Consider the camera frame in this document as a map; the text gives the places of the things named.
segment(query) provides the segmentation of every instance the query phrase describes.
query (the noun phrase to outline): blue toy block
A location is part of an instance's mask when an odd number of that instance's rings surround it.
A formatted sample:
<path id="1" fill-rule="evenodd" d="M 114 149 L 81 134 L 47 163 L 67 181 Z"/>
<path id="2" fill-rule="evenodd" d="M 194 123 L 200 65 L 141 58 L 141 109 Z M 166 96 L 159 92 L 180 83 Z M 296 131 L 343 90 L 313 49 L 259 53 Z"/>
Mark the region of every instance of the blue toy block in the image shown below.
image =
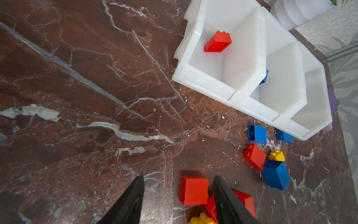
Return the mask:
<path id="1" fill-rule="evenodd" d="M 277 140 L 286 142 L 286 143 L 293 143 L 293 137 L 292 135 L 287 134 L 286 132 L 283 132 L 279 129 L 277 129 Z"/>
<path id="2" fill-rule="evenodd" d="M 249 125 L 247 129 L 249 141 L 267 143 L 266 128 L 258 125 Z"/>
<path id="3" fill-rule="evenodd" d="M 266 69 L 266 76 L 265 76 L 265 78 L 261 81 L 261 83 L 259 84 L 259 85 L 261 85 L 261 84 L 263 84 L 263 83 L 265 83 L 266 82 L 266 79 L 267 79 L 267 75 L 269 74 L 269 72 L 268 72 L 268 70 Z"/>
<path id="4" fill-rule="evenodd" d="M 285 162 L 267 160 L 263 166 L 262 175 L 270 187 L 284 190 L 291 182 Z"/>

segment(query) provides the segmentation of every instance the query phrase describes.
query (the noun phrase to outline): ribbed white planter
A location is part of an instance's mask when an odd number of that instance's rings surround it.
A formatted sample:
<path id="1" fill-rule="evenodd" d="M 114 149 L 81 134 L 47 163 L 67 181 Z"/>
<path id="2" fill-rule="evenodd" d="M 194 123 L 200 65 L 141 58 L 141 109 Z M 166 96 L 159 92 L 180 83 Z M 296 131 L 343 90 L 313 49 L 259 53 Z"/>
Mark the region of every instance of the ribbed white planter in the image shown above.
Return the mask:
<path id="1" fill-rule="evenodd" d="M 330 0 L 277 0 L 270 13 L 287 30 L 292 30 L 334 7 Z"/>

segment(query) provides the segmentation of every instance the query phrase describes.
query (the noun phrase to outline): brown marble surface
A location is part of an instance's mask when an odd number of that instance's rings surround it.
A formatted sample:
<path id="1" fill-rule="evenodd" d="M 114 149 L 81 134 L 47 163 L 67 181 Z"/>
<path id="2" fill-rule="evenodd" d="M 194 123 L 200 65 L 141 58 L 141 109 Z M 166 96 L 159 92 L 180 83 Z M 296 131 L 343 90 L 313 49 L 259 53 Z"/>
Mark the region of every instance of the brown marble surface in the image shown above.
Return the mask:
<path id="1" fill-rule="evenodd" d="M 171 80 L 188 5 L 0 1 L 1 223 L 96 223 L 141 172 L 141 223 L 198 216 L 179 201 L 195 173 L 252 195 L 263 224 L 358 222 L 337 113 L 305 142 L 267 127 L 259 147 L 281 148 L 292 180 L 280 191 L 243 159 L 247 125 L 266 124 Z"/>

